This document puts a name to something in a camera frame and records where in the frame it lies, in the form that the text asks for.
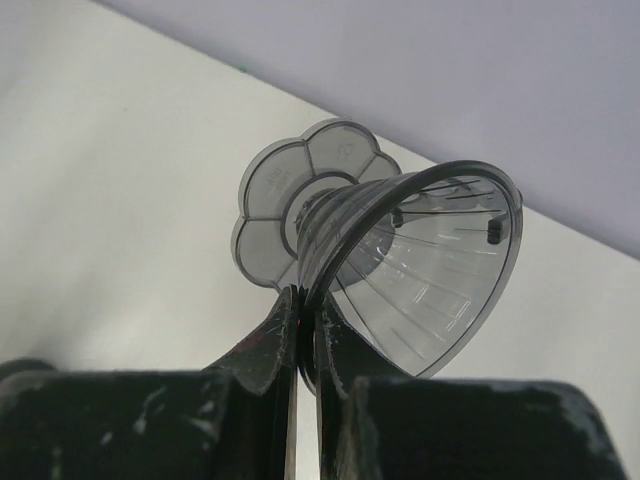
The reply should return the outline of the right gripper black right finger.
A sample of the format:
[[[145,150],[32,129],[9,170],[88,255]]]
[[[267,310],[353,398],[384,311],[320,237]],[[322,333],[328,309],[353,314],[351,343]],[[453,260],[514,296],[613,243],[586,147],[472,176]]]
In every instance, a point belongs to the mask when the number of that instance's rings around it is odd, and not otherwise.
[[[332,300],[315,316],[324,479],[620,479],[598,410],[549,381],[402,374]]]

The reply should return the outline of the smoky transparent plastic coffee dripper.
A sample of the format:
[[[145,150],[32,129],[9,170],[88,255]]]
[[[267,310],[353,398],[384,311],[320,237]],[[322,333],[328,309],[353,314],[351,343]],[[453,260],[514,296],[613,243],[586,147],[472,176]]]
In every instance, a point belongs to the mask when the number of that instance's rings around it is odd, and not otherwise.
[[[318,313],[336,310],[356,345],[345,364],[381,358],[427,378],[470,341],[513,271],[523,200],[486,162],[403,172],[366,127],[319,122],[246,168],[232,256],[251,283],[300,295],[299,369],[317,383]]]

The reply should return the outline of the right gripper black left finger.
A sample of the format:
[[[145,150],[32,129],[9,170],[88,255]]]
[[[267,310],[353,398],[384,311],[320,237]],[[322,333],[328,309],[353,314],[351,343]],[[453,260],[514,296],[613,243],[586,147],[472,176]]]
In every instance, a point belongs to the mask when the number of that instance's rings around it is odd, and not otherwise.
[[[1,366],[5,479],[291,479],[298,292],[201,370]]]

